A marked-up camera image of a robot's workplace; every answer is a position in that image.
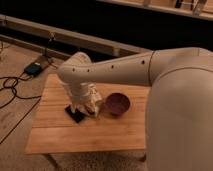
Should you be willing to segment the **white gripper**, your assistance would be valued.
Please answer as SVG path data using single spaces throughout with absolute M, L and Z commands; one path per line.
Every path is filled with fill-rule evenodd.
M 89 117 L 97 117 L 101 106 L 103 104 L 103 98 L 99 93 L 95 84 L 90 83 L 87 85 L 87 92 L 83 95 L 71 96 L 71 110 L 78 109 L 80 112 Z M 85 106 L 89 107 L 95 112 L 95 115 L 89 115 Z

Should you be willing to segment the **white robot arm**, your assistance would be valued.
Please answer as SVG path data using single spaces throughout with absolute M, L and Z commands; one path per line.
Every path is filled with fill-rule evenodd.
M 96 63 L 77 52 L 58 76 L 77 104 L 90 99 L 91 83 L 148 86 L 148 171 L 213 171 L 213 51 L 155 50 Z

